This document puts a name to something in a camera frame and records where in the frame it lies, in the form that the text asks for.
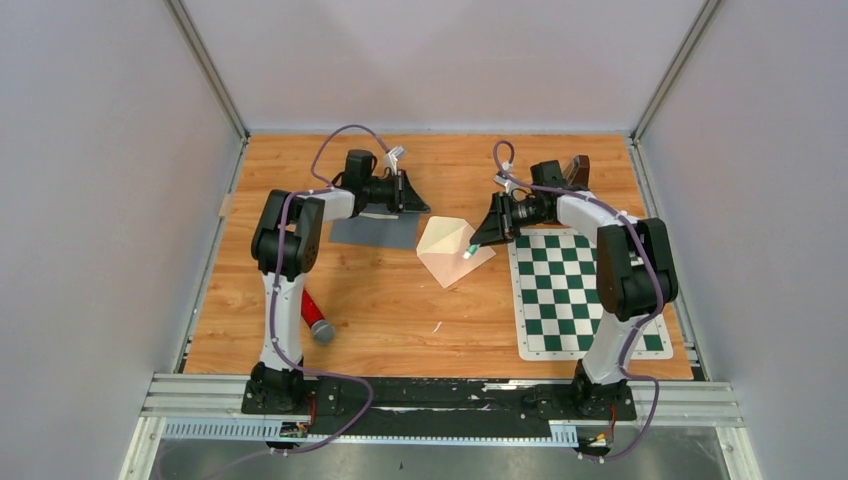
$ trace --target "brown object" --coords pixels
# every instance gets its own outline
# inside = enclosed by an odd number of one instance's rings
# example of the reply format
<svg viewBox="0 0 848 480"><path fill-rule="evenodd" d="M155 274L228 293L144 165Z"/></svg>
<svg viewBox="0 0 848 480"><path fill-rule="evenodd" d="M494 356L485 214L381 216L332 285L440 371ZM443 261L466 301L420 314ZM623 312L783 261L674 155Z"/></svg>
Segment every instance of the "brown object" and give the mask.
<svg viewBox="0 0 848 480"><path fill-rule="evenodd" d="M624 139L616 135L386 135L403 145L401 160L432 214L464 218L475 228L492 192L492 145L515 144L513 172L530 178L540 161L591 159L589 185L614 207L644 215ZM264 332L264 293L250 241L268 191L320 187L309 164L322 135L254 136L232 200L218 258L194 334L186 373L247 374L259 359ZM328 178L341 171L348 149L375 153L364 135L334 139L317 170ZM422 216L419 238L427 223ZM322 231L318 261L307 277L309 293L339 327L329 346L315 345L301 327L305 365L354 375L570 378L575 362L527 362L518 356L515 312L506 246L447 289L433 280L414 251L329 243ZM664 318L674 357L633 361L634 373L690 379L680 329L671 307ZM441 328L433 332L436 325Z"/></svg>

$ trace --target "gray floor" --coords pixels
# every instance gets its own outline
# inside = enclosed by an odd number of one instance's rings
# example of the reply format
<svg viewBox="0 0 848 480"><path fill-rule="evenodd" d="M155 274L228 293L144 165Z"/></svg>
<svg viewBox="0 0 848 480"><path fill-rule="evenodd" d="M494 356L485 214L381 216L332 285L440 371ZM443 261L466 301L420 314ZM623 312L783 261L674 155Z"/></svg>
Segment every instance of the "gray floor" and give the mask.
<svg viewBox="0 0 848 480"><path fill-rule="evenodd" d="M623 448L635 429L620 427ZM161 449L162 478L202 479L233 460L265 448L239 441L168 441ZM368 479L498 480L561 479L727 479L715 430L653 428L627 458L604 465L578 461L559 448L328 445L319 451L283 458L262 456L216 479Z"/></svg>

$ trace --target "robotic arm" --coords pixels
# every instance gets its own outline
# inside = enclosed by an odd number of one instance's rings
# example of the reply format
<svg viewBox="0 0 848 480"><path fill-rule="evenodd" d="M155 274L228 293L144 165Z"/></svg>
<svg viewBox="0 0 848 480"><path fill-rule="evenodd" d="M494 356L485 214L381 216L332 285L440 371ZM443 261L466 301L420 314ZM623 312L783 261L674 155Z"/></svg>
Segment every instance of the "robotic arm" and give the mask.
<svg viewBox="0 0 848 480"><path fill-rule="evenodd" d="M471 244L509 243L521 236L521 227L537 224L568 225L595 244L597 289L604 312L591 348L578 362L568 396L575 411L586 416L605 415L609 405L629 394L619 366L627 368L644 325L629 345L627 339L640 320L656 309L656 292L620 217L586 200L595 198L588 189L588 157L575 157L566 172L557 160L536 164L530 172L533 185L580 192L584 198L538 192L517 200L513 182L498 174L495 181L507 192L492 194L489 213L471 237ZM654 267L663 301L673 301L677 297L677 276L665 224L657 218L639 220L628 215L626 219L635 227Z"/></svg>
<svg viewBox="0 0 848 480"><path fill-rule="evenodd" d="M393 149L386 156L386 175L377 177L372 175L377 159L371 152L348 151L345 169L336 177L339 181L336 188L289 200L286 225L280 225L283 206L289 196L297 194L272 190L268 195L250 248L262 272L265 288L265 341L259 363L253 367L247 382L243 413L285 413L301 403L305 393L303 373L290 368L277 354L277 349L292 362L303 364L299 328L301 299L306 274L318 258L322 224L355 217L368 204L385 205L392 213L430 211L412 188L406 171L397 168L397 158L402 152L398 147ZM280 229L288 225L294 225L294 231L286 231L285 243L280 249ZM279 285L275 287L281 250L283 267ZM278 289L277 298L272 306L275 288Z"/></svg>

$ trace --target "envelope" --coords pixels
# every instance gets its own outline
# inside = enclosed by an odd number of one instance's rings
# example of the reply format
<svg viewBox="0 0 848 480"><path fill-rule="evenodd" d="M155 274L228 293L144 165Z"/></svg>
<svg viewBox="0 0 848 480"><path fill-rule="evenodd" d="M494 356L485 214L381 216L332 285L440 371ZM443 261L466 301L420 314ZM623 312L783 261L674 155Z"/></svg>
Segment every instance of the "envelope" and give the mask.
<svg viewBox="0 0 848 480"><path fill-rule="evenodd" d="M480 247L468 260L462 254L469 246L474 228L461 218L430 217L418 247L421 263L442 288L448 288L495 256L490 247Z"/></svg>

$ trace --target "gray mat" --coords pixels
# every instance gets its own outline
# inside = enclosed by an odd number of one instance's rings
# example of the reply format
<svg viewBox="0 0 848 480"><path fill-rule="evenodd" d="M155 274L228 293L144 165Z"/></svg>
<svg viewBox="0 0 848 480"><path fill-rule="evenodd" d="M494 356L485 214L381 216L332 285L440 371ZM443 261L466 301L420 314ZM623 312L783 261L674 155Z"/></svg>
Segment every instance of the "gray mat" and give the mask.
<svg viewBox="0 0 848 480"><path fill-rule="evenodd" d="M415 250L418 213L392 214L383 205L369 205L358 217L333 222L330 243ZM397 219L371 218L367 214L395 215Z"/></svg>

